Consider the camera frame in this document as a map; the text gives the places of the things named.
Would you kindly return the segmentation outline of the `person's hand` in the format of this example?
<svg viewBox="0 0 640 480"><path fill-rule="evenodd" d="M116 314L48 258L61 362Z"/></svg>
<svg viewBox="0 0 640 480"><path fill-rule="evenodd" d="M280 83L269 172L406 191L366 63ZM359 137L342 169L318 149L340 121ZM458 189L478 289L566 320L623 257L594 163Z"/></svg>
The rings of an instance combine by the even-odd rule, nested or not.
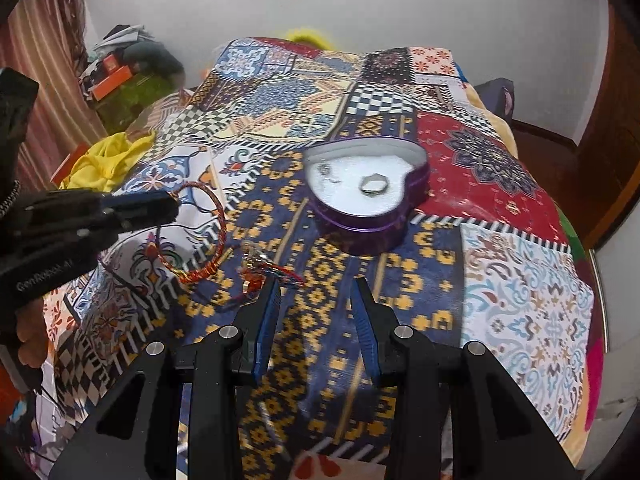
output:
<svg viewBox="0 0 640 480"><path fill-rule="evenodd" d="M47 359L49 345L42 298L32 300L16 311L16 334L21 341L17 353L21 363L39 368Z"/></svg>

